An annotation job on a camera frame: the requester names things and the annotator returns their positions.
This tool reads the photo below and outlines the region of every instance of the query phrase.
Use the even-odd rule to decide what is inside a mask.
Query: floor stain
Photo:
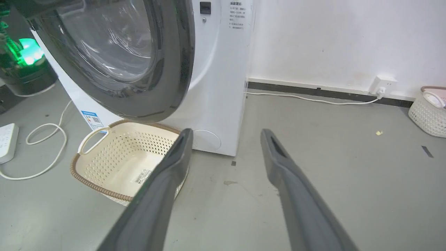
[[[238,184],[238,182],[237,181],[226,180],[225,182],[223,182],[223,184],[229,186],[229,185],[232,185],[232,184]]]

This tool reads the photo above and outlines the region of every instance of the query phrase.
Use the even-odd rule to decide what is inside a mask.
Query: beige plastic basket
[[[409,117],[423,131],[446,138],[446,88],[424,86],[409,109]]]
[[[104,130],[107,133],[84,152],[88,140]],[[127,206],[179,134],[180,131],[159,124],[115,122],[92,131],[82,140],[70,172],[85,185]]]

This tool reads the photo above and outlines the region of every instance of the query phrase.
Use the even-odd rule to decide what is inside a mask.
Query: instruction label
[[[96,115],[96,113],[86,112],[86,111],[81,111],[81,112],[93,130],[104,127],[104,125],[99,120],[98,115]]]
[[[246,22],[246,8],[242,2],[229,3],[229,28],[244,29]]]
[[[144,169],[136,178],[132,179],[131,182],[142,184],[144,183],[144,181],[146,181],[146,179],[150,176],[151,173],[152,173],[151,170]]]

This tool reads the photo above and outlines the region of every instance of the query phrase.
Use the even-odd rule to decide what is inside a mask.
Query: black baseboard
[[[249,82],[248,88],[255,89],[255,90],[298,93],[298,94],[306,94],[306,95],[313,95],[313,96],[320,96],[320,97],[346,99],[346,100],[353,100],[353,101],[359,101],[359,102],[369,102],[376,98],[375,96],[327,91],[327,90],[322,90],[321,88],[311,89],[311,88],[294,87],[294,86],[286,86],[286,85],[279,85],[279,84],[264,84],[264,83],[256,83],[256,82]],[[382,98],[375,103],[409,108],[413,102],[406,101],[406,100]]]

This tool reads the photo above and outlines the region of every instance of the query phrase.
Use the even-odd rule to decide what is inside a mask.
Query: black device
[[[29,31],[27,37],[16,39],[8,34],[8,23],[15,30],[29,29],[21,15],[10,14],[9,3],[0,0],[0,78],[15,95],[31,96],[50,88],[58,76]]]

